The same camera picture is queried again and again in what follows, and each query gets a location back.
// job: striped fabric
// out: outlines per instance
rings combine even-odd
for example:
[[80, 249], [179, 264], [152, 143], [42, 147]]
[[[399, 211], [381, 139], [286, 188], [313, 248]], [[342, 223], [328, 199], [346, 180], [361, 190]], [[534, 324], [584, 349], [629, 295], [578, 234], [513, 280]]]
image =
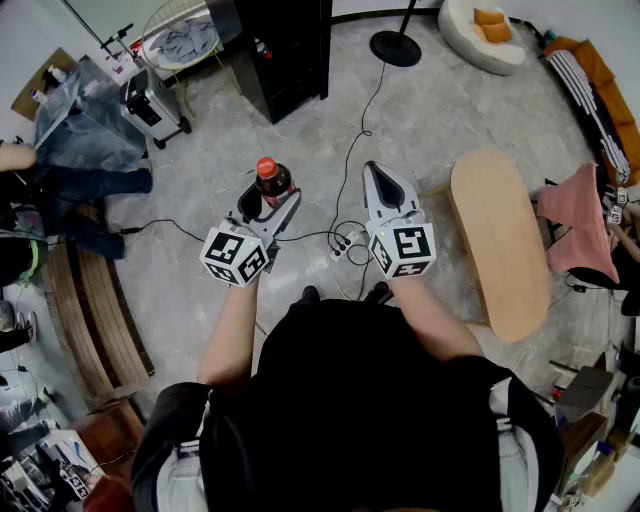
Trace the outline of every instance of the striped fabric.
[[616, 170], [618, 184], [626, 183], [629, 179], [629, 162], [613, 137], [607, 133], [603, 126], [594, 101], [594, 92], [586, 73], [568, 50], [556, 50], [547, 57], [547, 61], [567, 87], [576, 105], [582, 108], [584, 113], [593, 120], [595, 129], [599, 132], [602, 149]]

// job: white round chair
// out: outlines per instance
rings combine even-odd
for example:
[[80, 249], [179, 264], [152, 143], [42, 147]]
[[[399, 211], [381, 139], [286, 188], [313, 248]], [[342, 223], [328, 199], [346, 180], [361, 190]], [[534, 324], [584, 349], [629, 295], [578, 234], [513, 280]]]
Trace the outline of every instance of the white round chair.
[[483, 41], [473, 30], [473, 9], [502, 11], [492, 0], [445, 0], [438, 14], [440, 32], [462, 58], [496, 75], [511, 75], [524, 62], [520, 35], [505, 14], [513, 39], [504, 43]]

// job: blue jeans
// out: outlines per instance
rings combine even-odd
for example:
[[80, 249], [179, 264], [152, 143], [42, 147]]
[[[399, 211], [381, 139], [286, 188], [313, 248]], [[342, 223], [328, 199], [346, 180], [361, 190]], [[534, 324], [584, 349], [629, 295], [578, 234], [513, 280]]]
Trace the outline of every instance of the blue jeans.
[[124, 258], [122, 237], [76, 207], [115, 194], [148, 194], [153, 186], [147, 169], [124, 173], [43, 166], [34, 181], [42, 189], [40, 213], [47, 235], [64, 235], [78, 247], [114, 260]]

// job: gray clothes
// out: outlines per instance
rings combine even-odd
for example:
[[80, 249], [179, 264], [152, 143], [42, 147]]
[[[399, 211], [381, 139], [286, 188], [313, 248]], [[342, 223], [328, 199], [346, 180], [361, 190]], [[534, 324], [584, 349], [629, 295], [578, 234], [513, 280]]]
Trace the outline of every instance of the gray clothes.
[[204, 57], [218, 40], [210, 18], [179, 21], [160, 34], [151, 45], [169, 62], [186, 64]]

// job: black t-shirt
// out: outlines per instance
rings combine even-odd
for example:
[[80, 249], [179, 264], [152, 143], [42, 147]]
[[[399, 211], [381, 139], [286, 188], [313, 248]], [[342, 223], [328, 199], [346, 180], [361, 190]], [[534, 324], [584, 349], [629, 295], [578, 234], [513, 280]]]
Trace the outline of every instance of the black t-shirt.
[[397, 308], [306, 306], [270, 334], [246, 394], [195, 383], [161, 393], [133, 466], [136, 508], [144, 512], [154, 493], [149, 475], [158, 461], [150, 461], [168, 441], [193, 439], [211, 391], [200, 438], [211, 510], [500, 510], [488, 399], [507, 377], [515, 379], [510, 417], [524, 417], [543, 452], [544, 501], [562, 449], [551, 419], [513, 373], [481, 357], [438, 361]]

